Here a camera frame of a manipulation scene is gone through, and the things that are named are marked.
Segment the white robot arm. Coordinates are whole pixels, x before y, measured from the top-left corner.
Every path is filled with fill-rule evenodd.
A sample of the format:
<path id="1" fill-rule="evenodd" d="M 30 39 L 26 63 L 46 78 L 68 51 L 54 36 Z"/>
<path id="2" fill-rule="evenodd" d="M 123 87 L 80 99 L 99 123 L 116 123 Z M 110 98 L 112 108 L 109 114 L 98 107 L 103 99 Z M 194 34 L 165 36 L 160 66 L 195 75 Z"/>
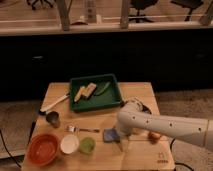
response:
<path id="1" fill-rule="evenodd" d="M 139 128 L 213 152 L 213 120 L 148 114 L 143 112 L 144 107 L 132 98 L 118 111 L 115 130 L 120 137 L 129 137 L 134 128 Z"/>

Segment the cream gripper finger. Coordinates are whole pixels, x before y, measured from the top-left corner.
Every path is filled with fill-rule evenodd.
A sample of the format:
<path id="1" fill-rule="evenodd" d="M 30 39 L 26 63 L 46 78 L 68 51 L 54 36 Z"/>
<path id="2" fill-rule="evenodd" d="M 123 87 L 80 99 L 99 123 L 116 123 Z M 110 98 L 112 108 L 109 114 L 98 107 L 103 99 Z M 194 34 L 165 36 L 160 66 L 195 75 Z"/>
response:
<path id="1" fill-rule="evenodd" d="M 116 144 L 118 148 L 120 149 L 121 152 L 124 152 L 123 144 L 122 144 L 122 139 L 119 137 L 116 139 Z"/>

